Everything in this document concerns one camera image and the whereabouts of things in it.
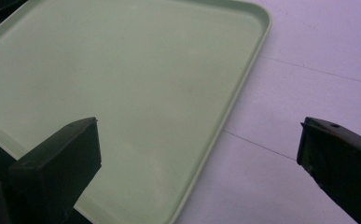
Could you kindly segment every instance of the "white surface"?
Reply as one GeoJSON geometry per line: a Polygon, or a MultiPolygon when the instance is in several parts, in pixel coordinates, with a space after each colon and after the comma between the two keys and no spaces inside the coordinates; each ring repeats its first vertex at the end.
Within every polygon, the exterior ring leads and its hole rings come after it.
{"type": "Polygon", "coordinates": [[[355,223],[295,158],[307,116],[361,134],[361,1],[254,2],[271,32],[178,223],[355,223]]]}

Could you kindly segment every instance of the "table surface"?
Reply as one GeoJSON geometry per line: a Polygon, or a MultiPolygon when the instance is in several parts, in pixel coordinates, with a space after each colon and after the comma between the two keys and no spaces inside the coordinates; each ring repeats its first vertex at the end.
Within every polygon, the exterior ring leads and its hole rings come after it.
{"type": "Polygon", "coordinates": [[[296,157],[307,116],[361,135],[361,2],[253,2],[271,32],[177,223],[355,223],[296,157]]]}

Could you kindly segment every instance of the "tray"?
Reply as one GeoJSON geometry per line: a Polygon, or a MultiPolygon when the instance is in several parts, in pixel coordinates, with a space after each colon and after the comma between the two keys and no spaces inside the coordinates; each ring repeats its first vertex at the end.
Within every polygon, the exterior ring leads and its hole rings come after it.
{"type": "Polygon", "coordinates": [[[231,1],[29,0],[0,25],[0,146],[96,117],[94,223],[173,223],[271,27],[231,1]]]}

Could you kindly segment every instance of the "light green tray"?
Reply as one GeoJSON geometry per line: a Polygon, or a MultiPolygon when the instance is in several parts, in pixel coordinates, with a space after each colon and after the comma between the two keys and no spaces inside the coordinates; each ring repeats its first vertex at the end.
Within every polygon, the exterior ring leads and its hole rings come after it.
{"type": "Polygon", "coordinates": [[[0,146],[95,116],[94,223],[172,223],[271,27],[224,0],[29,0],[0,26],[0,146]]]}

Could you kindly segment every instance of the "green plastic tray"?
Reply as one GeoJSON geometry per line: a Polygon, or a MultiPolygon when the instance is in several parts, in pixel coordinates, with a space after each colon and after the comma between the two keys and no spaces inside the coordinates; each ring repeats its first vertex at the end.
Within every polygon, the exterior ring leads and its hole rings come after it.
{"type": "Polygon", "coordinates": [[[270,27],[232,1],[29,0],[0,25],[0,146],[94,116],[103,168],[76,209],[173,223],[270,27]]]}

